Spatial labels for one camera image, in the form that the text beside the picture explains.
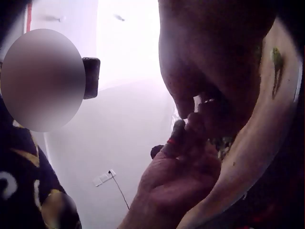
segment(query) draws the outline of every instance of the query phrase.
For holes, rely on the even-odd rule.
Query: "light switch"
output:
[[[95,178],[93,180],[93,183],[96,187],[100,186],[103,182],[101,181],[101,179],[99,177]]]
[[[110,178],[107,176],[106,173],[104,173],[103,175],[99,176],[100,180],[105,183],[106,181],[108,181]]]

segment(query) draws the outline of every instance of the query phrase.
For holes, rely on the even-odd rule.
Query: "hand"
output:
[[[182,217],[214,187],[221,169],[217,151],[198,141],[183,153],[188,134],[185,123],[175,123],[171,139],[142,175],[138,193],[120,229],[176,228]]]
[[[256,51],[274,10],[265,1],[159,0],[159,12],[161,75],[180,117],[194,112],[200,95],[189,125],[201,125],[208,138],[235,135],[258,98]]]

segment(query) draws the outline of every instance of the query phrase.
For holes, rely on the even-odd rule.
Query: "wall outlet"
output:
[[[104,173],[103,175],[99,176],[99,178],[101,179],[101,181],[103,183],[105,183],[106,181],[108,181],[110,179],[108,174],[106,174],[106,173]]]
[[[108,176],[110,177],[110,178],[112,178],[112,176],[115,176],[116,175],[116,173],[113,171],[113,169],[110,169],[109,170],[111,173],[109,173],[108,174]]]
[[[108,170],[108,172],[96,177],[93,180],[93,183],[96,187],[100,186],[101,184],[105,183],[106,181],[110,180],[112,176],[116,176],[116,173],[113,171],[113,169]]]

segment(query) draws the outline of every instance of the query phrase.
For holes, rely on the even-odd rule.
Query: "man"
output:
[[[2,4],[2,40],[26,3],[20,0]],[[247,122],[258,95],[253,47],[268,32],[276,11],[263,1],[159,0],[159,5],[161,73],[181,118],[188,116],[188,136],[206,139],[236,133]],[[201,105],[204,109],[193,113],[192,98],[198,94],[203,101],[214,102]],[[29,132],[18,126],[20,129],[14,129],[5,105],[0,107],[0,174],[4,181],[1,226],[44,228],[40,201],[52,192],[64,190]],[[193,158],[180,151],[182,144],[188,142],[169,141],[156,154],[141,178],[120,229],[175,228],[183,214],[208,195],[219,175],[214,150],[193,142],[192,155],[202,159],[195,164]],[[187,169],[183,176],[177,176],[184,163],[188,166],[183,168]],[[22,184],[18,193],[16,177]]]

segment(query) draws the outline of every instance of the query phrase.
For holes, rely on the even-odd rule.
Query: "electrical cable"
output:
[[[111,176],[112,176],[114,182],[117,184],[117,187],[119,188],[119,190],[120,190],[120,192],[121,192],[121,194],[122,194],[122,196],[123,196],[123,198],[124,198],[124,201],[125,201],[125,203],[126,203],[126,206],[127,206],[128,210],[129,210],[128,203],[127,203],[127,201],[126,201],[126,199],[125,199],[125,196],[124,196],[122,190],[121,190],[120,187],[119,187],[119,184],[117,183],[117,181],[116,181],[115,178],[113,177],[113,174],[112,174],[112,172],[111,172],[110,170],[108,171],[108,173],[111,174]]]

